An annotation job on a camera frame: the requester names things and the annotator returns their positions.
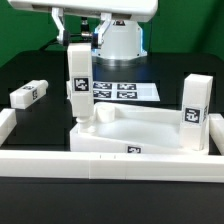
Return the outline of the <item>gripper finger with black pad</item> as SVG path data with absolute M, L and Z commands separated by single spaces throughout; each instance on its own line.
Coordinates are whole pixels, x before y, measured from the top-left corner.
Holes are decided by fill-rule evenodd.
M 57 41 L 63 46 L 68 46 L 70 42 L 70 34 L 65 29 L 64 9 L 53 7 L 51 16 L 58 29 Z
M 100 15 L 100 21 L 102 24 L 97 32 L 92 34 L 92 48 L 93 49 L 100 49 L 104 42 L 103 36 L 107 29 L 109 28 L 111 21 L 112 21 L 112 14 L 111 13 L 102 13 Z

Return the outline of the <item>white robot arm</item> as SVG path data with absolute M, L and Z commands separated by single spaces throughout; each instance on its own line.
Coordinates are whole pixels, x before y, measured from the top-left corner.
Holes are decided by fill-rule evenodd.
M 143 31 L 139 22 L 149 22 L 158 8 L 158 0 L 8 0 L 24 11 L 48 12 L 58 30 L 58 41 L 63 44 L 68 32 L 64 15 L 99 18 L 95 31 L 82 31 L 90 38 L 91 60 L 109 66 L 129 65 L 147 57 L 143 49 Z

